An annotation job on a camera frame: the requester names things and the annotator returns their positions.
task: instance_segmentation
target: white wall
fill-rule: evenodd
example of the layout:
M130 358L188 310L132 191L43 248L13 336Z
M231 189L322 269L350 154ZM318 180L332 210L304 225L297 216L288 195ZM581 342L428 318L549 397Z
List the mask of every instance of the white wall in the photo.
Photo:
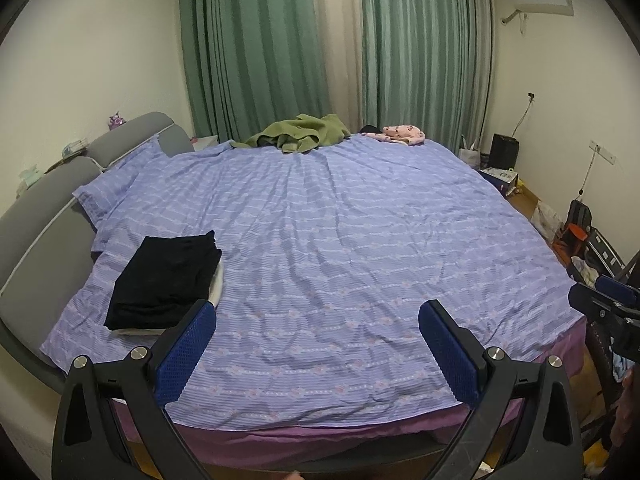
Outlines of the white wall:
M593 152L591 139L618 158L599 156L585 186L593 224L623 260L640 250L640 56L604 0L573 0L575 15L530 14L524 36L514 10L496 1L495 78L483 139L519 128L516 169L541 200L566 217Z
M116 111L158 110L193 134L178 0L31 0L0 45L0 214L18 173L46 170Z

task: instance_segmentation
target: person's hand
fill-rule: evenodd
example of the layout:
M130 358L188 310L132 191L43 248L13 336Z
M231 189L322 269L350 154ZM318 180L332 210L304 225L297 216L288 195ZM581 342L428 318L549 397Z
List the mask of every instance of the person's hand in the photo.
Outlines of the person's hand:
M622 395L618 401L618 409L616 410L616 421L611 428L611 442L614 446L622 446L622 442L625 439L626 432L631 428L631 424L634 421L634 411L638 407L634 406L633 395L633 382L634 382L634 369L631 368L625 374L625 378L622 379Z

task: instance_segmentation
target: pillowcase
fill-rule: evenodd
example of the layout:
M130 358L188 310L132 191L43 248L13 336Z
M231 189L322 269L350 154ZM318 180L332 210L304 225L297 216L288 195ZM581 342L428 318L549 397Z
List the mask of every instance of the pillowcase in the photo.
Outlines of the pillowcase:
M96 229L122 201L144 167L158 156L166 157L157 136L154 136L73 192Z

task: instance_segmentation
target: curtain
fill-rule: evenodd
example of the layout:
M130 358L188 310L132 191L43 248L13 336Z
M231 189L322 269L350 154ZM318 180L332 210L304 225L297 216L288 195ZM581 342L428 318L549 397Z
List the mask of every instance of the curtain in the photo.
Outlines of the curtain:
M313 0L180 0L180 22L197 136L330 112Z
M414 124L455 153L478 138L493 27L476 15L490 1L362 0L365 122Z
M332 111L362 127L362 0L314 0Z

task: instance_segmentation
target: green curtain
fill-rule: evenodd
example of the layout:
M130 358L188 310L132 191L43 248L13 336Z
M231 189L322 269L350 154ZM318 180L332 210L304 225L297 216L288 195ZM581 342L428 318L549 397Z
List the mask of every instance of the green curtain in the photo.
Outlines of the green curtain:
M362 0L366 123L414 124L458 152L460 137L477 123L473 114L484 114L484 108L474 112L472 92L478 65L475 4Z
M197 136L331 111L313 0L180 0L180 21Z

